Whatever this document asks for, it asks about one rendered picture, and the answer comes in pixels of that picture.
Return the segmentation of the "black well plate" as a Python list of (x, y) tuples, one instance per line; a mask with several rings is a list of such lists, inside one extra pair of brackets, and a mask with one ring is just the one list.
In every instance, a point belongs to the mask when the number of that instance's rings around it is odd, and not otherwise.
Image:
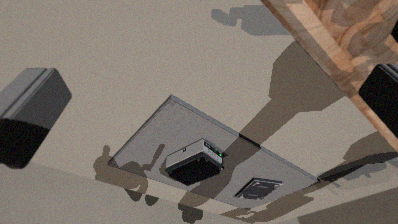
[(204, 157), (200, 158), (200, 161), (194, 160), (187, 163), (179, 168), (172, 170), (169, 177), (181, 182), (182, 184), (189, 186), (194, 183), (200, 182), (207, 178), (218, 175), (221, 170), (210, 161), (205, 161)]

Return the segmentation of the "grey flat rectangular plate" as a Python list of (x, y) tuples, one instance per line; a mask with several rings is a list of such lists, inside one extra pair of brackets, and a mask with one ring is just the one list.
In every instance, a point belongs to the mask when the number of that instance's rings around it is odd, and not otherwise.
[[(200, 140), (222, 152), (218, 175), (186, 186), (165, 172), (167, 156)], [(313, 175), (170, 95), (108, 161), (109, 166), (245, 210), (321, 183)], [(253, 178), (282, 181), (262, 200), (236, 198)]]

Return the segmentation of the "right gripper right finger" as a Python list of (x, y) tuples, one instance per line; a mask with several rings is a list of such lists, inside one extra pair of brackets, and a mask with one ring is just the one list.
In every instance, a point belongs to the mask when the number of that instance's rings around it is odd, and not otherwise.
[(398, 64), (377, 64), (358, 94), (398, 139)]

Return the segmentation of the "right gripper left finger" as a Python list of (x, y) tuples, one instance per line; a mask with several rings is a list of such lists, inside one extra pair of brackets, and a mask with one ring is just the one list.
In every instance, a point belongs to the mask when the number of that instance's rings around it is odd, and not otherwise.
[(56, 68), (26, 68), (0, 92), (0, 164), (25, 168), (72, 94)]

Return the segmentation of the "dark grey plate nest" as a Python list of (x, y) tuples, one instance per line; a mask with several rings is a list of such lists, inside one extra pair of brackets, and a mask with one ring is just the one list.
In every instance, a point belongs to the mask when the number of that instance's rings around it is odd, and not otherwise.
[(282, 181), (253, 178), (235, 195), (235, 197), (262, 200), (281, 185)]

